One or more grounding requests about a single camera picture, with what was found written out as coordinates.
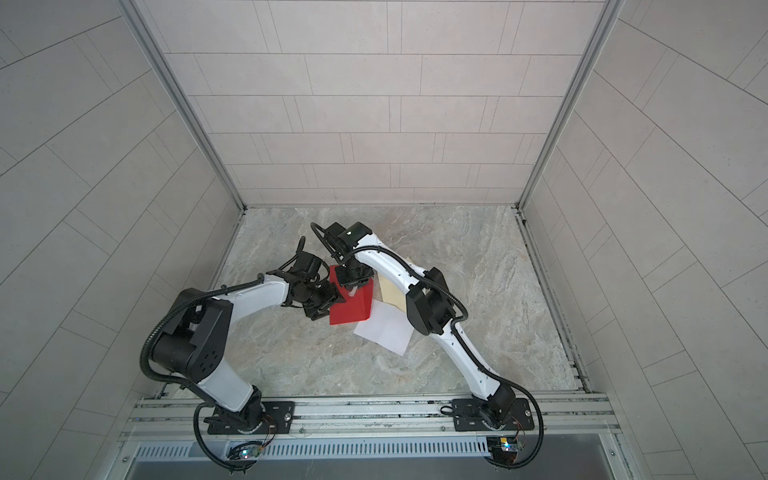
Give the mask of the red envelope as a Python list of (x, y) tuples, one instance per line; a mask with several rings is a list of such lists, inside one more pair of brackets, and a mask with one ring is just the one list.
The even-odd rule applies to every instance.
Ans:
[(356, 293), (351, 295), (340, 285), (336, 270), (336, 265), (331, 267), (329, 279), (337, 287), (341, 301), (331, 306), (329, 324), (342, 325), (368, 320), (373, 306), (374, 280), (369, 279), (366, 285), (358, 288)]

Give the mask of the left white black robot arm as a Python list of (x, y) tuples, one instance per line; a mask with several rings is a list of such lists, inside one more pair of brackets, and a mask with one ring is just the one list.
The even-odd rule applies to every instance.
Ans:
[(258, 388), (225, 360), (230, 327), (272, 307), (299, 308), (317, 320), (343, 300), (321, 258), (299, 251), (280, 268), (217, 290), (183, 290), (142, 346), (139, 366), (149, 379), (175, 383), (214, 407), (215, 427), (251, 433), (266, 413)]

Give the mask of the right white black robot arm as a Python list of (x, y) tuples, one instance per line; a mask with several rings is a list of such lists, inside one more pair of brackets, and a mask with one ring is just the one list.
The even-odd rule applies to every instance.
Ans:
[(437, 268), (417, 267), (389, 249), (366, 225), (349, 228), (338, 223), (329, 227), (311, 224), (313, 233), (337, 262), (340, 289), (351, 292), (377, 275), (392, 282), (403, 295), (406, 316), (420, 334), (434, 340), (463, 375), (479, 402), (479, 416), (491, 429), (518, 427), (522, 417), (513, 413), (517, 393), (529, 403), (529, 411), (540, 432), (543, 415), (534, 396), (521, 385), (503, 378), (483, 359), (461, 323), (469, 318), (464, 304), (450, 292)]

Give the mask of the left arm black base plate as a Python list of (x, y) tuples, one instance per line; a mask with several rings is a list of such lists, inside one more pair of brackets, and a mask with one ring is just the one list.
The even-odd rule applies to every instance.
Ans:
[(250, 403), (240, 412), (216, 406), (213, 414), (203, 422), (210, 435), (287, 434), (290, 432), (295, 407), (292, 401)]

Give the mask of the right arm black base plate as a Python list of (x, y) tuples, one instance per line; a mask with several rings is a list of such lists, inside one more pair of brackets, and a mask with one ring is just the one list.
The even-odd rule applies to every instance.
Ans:
[(458, 398), (440, 411), (452, 418), (458, 432), (532, 431), (536, 428), (534, 410), (526, 399), (515, 399), (509, 407), (499, 408), (477, 398)]

